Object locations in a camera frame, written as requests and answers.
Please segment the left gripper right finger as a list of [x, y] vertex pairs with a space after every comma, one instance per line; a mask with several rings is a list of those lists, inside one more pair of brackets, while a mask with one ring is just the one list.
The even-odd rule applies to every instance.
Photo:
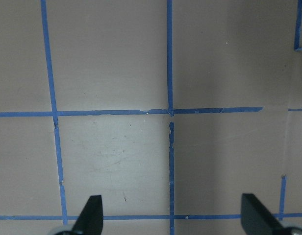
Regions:
[[252, 193], [241, 196], [241, 225], [247, 235], [288, 234], [288, 230]]

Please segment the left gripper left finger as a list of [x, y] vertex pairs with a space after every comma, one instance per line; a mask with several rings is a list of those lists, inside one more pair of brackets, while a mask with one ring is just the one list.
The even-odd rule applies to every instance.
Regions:
[[73, 235], [101, 235], [102, 230], [102, 197], [101, 195], [92, 195], [73, 225], [71, 233]]

